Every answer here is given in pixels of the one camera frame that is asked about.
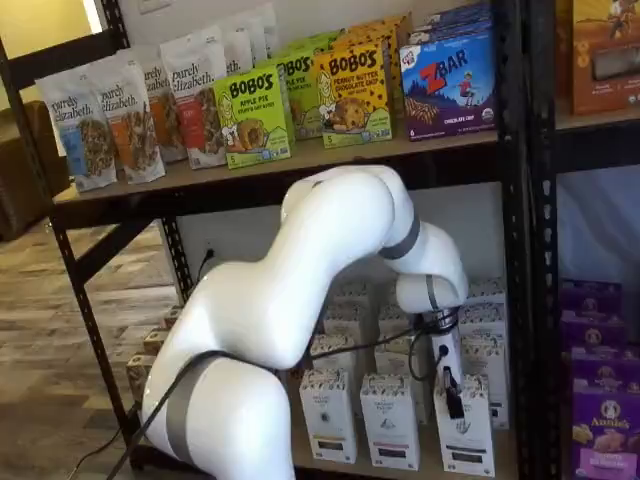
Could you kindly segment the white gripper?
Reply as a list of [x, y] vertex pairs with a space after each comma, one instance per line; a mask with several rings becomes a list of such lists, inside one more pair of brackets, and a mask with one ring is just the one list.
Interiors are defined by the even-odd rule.
[[441, 335], [434, 335], [432, 346], [436, 360], [436, 383], [444, 392], [449, 416], [451, 419], [462, 419], [463, 370], [459, 331], [450, 330]]

